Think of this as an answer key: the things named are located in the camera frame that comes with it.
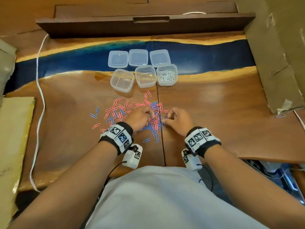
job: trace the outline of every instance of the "wrist-mounted device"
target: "wrist-mounted device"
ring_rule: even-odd
[[[193,156],[199,155],[204,158],[207,149],[214,145],[221,145],[220,140],[207,128],[194,127],[186,135],[185,146]]]
[[[101,134],[99,142],[107,141],[116,147],[117,155],[125,154],[133,143],[132,133],[132,127],[127,123],[118,122]]]

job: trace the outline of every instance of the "plastic container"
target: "plastic container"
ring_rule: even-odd
[[[137,67],[135,78],[140,88],[152,87],[157,82],[156,70],[152,65]]]
[[[170,55],[168,54],[167,50],[151,51],[149,56],[154,67],[170,64]]]
[[[128,93],[131,91],[134,81],[135,76],[132,72],[116,69],[112,75],[110,84],[115,90]]]
[[[124,68],[128,66],[127,51],[110,51],[108,57],[108,66],[113,68]]]
[[[159,74],[159,71],[166,71],[166,70],[172,70],[175,73],[174,80],[173,81],[161,81],[159,78],[159,75],[158,75],[158,84],[160,86],[172,86],[178,81],[178,70],[177,70],[177,66],[175,64],[158,66],[157,74]]]
[[[148,64],[148,51],[131,49],[129,51],[128,64],[130,66],[146,66]]]

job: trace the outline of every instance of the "gray fabric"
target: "gray fabric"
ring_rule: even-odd
[[[146,166],[105,186],[86,229],[266,228],[181,167]]]

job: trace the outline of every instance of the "person's right hand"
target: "person's right hand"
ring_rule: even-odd
[[[185,137],[195,127],[189,113],[181,108],[172,108],[167,115],[167,119],[162,119],[162,122],[171,126],[177,133]]]

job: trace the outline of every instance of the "hand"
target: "hand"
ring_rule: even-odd
[[[132,127],[133,131],[141,130],[144,126],[148,126],[150,115],[155,118],[155,112],[151,107],[141,106],[132,111],[124,120],[125,123]]]
[[[195,127],[189,113],[181,108],[172,108],[167,115],[167,119],[163,119],[162,122],[171,126],[177,133],[185,137]]]

